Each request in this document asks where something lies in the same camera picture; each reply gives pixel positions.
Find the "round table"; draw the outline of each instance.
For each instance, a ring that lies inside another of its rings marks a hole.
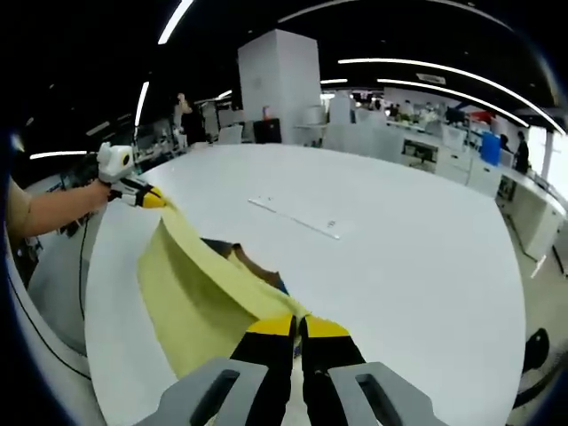
[[[505,423],[523,365],[525,302],[494,200],[396,164],[281,145],[205,147],[145,178],[203,237],[240,242],[279,271],[294,298],[350,330],[367,361],[425,392],[440,420]],[[341,239],[249,202],[267,196],[346,225]],[[176,381],[136,277],[159,218],[111,203],[92,253],[85,337],[110,425],[150,415]]]

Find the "blue container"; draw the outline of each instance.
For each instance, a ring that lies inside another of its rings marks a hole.
[[[501,139],[486,131],[481,141],[481,159],[493,166],[499,165],[501,159]]]

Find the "cable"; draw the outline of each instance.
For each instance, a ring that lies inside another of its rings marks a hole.
[[[58,359],[58,361],[63,364],[65,367],[69,368],[71,371],[74,371],[75,373],[77,373],[78,375],[84,377],[87,380],[90,380],[91,377],[86,375],[85,373],[82,373],[81,371],[77,370],[76,368],[71,367],[67,362],[65,362],[57,353],[55,353],[55,351],[51,348],[51,346],[49,344],[47,344],[47,342],[45,342],[45,339],[43,338],[42,334],[39,332],[39,330],[36,327],[36,324],[34,323],[34,321],[32,321],[32,319],[30,318],[28,311],[26,311],[26,308],[24,308],[24,304],[21,302],[20,300],[20,296],[18,296],[18,291],[16,291],[16,287],[14,286],[14,283],[12,282],[12,277],[10,276],[10,274],[8,273],[8,281],[10,281],[10,285],[12,286],[12,290],[14,292],[14,295],[16,295],[16,298],[18,299],[18,303],[20,304],[20,307],[22,309],[22,311],[24,311],[24,313],[26,314],[26,316],[28,317],[28,321],[29,323],[32,325],[32,327],[34,328],[35,332],[37,333],[37,335],[39,336],[39,338],[41,339],[41,341],[43,342],[43,344],[45,345],[45,347],[53,354],[53,356],[55,358]]]
[[[79,251],[79,308],[81,309],[81,316],[83,317],[83,321],[85,321],[85,310],[83,308],[83,285],[82,285],[82,278],[83,278],[83,248],[85,246],[85,237],[87,236],[87,229],[89,228],[89,219],[91,217],[87,217],[85,220],[85,232],[83,233],[83,240],[81,241],[81,250]]]

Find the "window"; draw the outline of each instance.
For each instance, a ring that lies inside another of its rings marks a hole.
[[[531,126],[526,144],[529,146],[529,162],[531,162],[531,167],[535,173],[540,176],[544,165],[544,153],[546,152],[546,129]]]
[[[555,133],[547,181],[568,200],[568,137]]]

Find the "gray gripper base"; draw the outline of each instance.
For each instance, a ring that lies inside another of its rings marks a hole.
[[[382,418],[390,419],[382,426],[447,426],[434,415],[428,396],[380,362],[328,372],[350,426],[376,426]]]
[[[203,424],[210,414],[215,414],[209,410],[218,403],[221,407],[215,420],[216,426],[243,425],[267,371],[267,366],[258,364],[226,358],[212,359],[169,387],[163,393],[156,412],[137,425]],[[225,394],[225,400],[218,400]]]

